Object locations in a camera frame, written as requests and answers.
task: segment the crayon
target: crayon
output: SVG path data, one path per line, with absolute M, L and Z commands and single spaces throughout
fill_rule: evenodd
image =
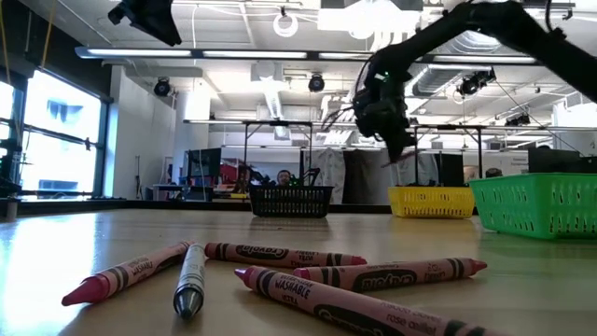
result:
M 192 242 L 181 242 L 137 257 L 84 279 L 62 298 L 62 305 L 95 303 L 182 261 Z
M 251 266 L 235 273 L 247 287 L 266 298 L 362 335 L 504 335 L 263 267 Z
M 279 247 L 209 243 L 205 255 L 210 259 L 283 268 L 363 265 L 361 257 L 341 253 L 298 251 Z
M 355 292 L 464 279 L 487 268 L 483 261 L 450 258 L 381 265 L 298 268 L 303 279 Z
M 204 274 L 205 247 L 193 244 L 188 248 L 174 293 L 174 310 L 185 320 L 191 319 L 203 306 Z

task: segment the green basket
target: green basket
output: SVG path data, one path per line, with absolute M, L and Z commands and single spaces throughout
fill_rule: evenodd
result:
M 470 186 L 486 229 L 543 239 L 597 238 L 597 175 L 513 175 Z

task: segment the crayon wrapper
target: crayon wrapper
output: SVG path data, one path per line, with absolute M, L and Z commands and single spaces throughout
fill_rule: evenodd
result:
M 179 263 L 189 242 L 181 242 L 156 252 L 125 261 L 117 266 L 98 273 L 108 279 L 109 289 L 106 297 L 112 296 L 126 287 L 134 285 L 167 267 Z
M 355 292 L 466 278 L 473 274 L 470 259 L 308 268 L 312 281 Z
M 288 248 L 210 243 L 205 247 L 210 259 L 273 267 L 320 267 L 352 265 L 353 256 L 341 253 L 298 251 Z
M 257 293 L 295 306 L 330 323 L 365 335 L 497 336 L 457 320 L 381 301 L 347 290 L 253 267 L 247 285 Z
M 203 294 L 205 274 L 205 247 L 201 244 L 193 244 L 188 248 L 183 262 L 183 268 L 178 279 L 176 292 L 183 288 L 192 287 Z

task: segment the yellow basket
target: yellow basket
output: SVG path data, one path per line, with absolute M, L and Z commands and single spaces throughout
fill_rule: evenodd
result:
M 398 217 L 469 218 L 475 207 L 468 187 L 392 187 L 388 197 Z

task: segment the plastic basket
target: plastic basket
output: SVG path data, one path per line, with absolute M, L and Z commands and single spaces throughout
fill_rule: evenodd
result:
M 327 216 L 334 187 L 270 187 L 249 189 L 253 214 L 259 217 Z
M 470 188 L 388 188 L 392 213 L 398 217 L 469 218 L 475 201 Z
M 597 237 L 597 175 L 513 175 L 470 185 L 486 229 L 543 239 Z

